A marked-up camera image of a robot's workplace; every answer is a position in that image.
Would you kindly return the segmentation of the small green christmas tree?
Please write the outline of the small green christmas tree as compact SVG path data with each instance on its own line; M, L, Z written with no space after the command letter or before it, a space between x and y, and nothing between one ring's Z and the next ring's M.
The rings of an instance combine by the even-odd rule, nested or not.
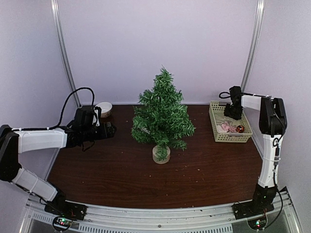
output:
M132 137L139 143L153 143L155 162L169 161L170 149L185 150L184 137L194 135L195 126L190 120L188 107L182 104L182 91L173 84L173 75L165 68L155 75L154 86L138 96L139 106L134 107Z

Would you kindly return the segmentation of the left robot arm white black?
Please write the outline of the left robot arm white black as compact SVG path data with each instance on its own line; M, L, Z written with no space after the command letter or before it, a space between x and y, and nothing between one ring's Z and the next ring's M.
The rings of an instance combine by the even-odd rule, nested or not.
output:
M96 123L89 128L44 128L42 130L24 130L0 127L0 180L14 183L30 193L51 202L51 208L60 216L70 211L70 205L61 197L61 192L49 182L24 168L18 161L18 155L35 150L63 149L83 147L85 142L114 137L116 126L112 123Z

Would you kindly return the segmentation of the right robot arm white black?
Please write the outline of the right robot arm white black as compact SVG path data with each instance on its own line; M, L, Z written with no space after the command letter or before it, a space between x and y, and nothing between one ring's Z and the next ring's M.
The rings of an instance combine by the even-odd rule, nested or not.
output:
M283 99L243 93L238 86L232 87L226 98L231 103L225 106L224 115L235 120L242 118L244 108L259 111L259 130L264 141L262 168L249 210L260 214L272 204L278 191L278 167L287 117Z

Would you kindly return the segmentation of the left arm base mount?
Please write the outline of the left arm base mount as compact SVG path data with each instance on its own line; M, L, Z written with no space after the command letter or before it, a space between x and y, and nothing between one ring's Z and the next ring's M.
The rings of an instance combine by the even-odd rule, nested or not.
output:
M46 201L44 211L72 220L83 221L86 215L87 207L83 204L67 201L65 193L59 190L52 201Z

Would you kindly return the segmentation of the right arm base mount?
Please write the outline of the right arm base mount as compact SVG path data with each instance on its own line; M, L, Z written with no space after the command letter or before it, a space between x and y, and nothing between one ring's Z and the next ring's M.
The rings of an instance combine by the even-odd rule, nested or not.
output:
M273 200L275 197L275 187L263 188L257 184L251 201L237 202L232 205L235 219L263 215L265 212L274 210Z

